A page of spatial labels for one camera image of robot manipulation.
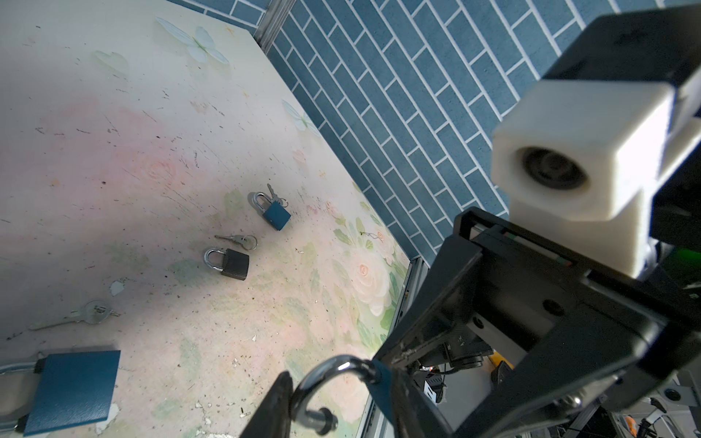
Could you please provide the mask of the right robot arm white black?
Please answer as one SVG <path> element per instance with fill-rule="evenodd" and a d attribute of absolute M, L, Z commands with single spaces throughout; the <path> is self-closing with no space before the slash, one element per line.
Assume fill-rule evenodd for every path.
<path fill-rule="evenodd" d="M 470 208 L 375 355 L 399 437 L 507 437 L 623 412 L 700 359 L 700 160 L 653 200 L 655 260 L 627 277 Z M 449 343 L 484 341 L 512 372 L 451 427 L 414 382 Z"/>

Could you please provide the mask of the black padlock with keys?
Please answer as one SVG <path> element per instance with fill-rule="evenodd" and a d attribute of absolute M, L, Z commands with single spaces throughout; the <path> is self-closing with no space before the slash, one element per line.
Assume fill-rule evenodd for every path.
<path fill-rule="evenodd" d="M 209 248 L 204 252 L 204 263 L 224 277 L 246 280 L 250 257 L 233 249 Z"/>

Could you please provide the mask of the floral table mat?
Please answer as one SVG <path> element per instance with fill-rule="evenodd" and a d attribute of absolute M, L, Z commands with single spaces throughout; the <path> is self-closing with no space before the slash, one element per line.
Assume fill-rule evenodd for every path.
<path fill-rule="evenodd" d="M 1 5 L 1 360 L 120 351 L 69 437 L 236 437 L 387 336 L 408 258 L 248 31 L 168 1 Z M 254 193 L 287 201 L 274 229 Z M 246 280 L 204 263 L 249 255 Z M 30 330 L 103 300 L 98 325 Z"/>

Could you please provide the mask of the padlock silver key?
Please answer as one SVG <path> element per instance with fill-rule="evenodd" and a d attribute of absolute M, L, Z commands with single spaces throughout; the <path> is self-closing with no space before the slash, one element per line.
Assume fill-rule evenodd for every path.
<path fill-rule="evenodd" d="M 35 323 L 30 325 L 28 328 L 36 331 L 63 324 L 80 322 L 85 322 L 89 325 L 98 325 L 111 316 L 119 317 L 120 314 L 113 309 L 110 303 L 103 300 L 93 300 L 78 310 L 74 310 L 73 312 L 69 313 L 69 315 L 66 317 Z"/>

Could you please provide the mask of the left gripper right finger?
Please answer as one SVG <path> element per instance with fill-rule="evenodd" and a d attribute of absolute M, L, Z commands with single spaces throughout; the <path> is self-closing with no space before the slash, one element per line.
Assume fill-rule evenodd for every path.
<path fill-rule="evenodd" d="M 452 431 L 445 417 L 401 370 L 392 372 L 392 425 L 399 438 L 447 438 Z"/>

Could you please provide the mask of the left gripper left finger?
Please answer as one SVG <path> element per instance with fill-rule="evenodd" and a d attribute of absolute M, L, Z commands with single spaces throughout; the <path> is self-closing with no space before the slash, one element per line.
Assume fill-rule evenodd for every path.
<path fill-rule="evenodd" d="M 293 392 L 290 373 L 281 372 L 239 437 L 290 438 L 290 401 Z"/>

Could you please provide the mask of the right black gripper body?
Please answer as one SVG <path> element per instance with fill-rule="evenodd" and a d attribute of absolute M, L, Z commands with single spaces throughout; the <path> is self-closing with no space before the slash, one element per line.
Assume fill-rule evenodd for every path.
<path fill-rule="evenodd" d="M 514 369 L 451 437 L 511 437 L 597 400 L 622 411 L 663 386 L 700 355 L 700 304 L 661 270 L 627 277 L 470 208 L 375 359 L 413 378 L 464 330 Z"/>

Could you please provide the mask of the blue padlock with key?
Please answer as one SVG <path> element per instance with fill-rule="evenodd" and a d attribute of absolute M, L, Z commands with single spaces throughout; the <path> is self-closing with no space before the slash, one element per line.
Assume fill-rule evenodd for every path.
<path fill-rule="evenodd" d="M 334 356 L 312 369 L 299 383 L 290 399 L 290 418 L 295 423 L 325 436 L 336 431 L 340 408 L 353 419 L 361 415 L 363 395 L 389 423 L 392 409 L 392 372 L 379 361 L 344 354 Z"/>

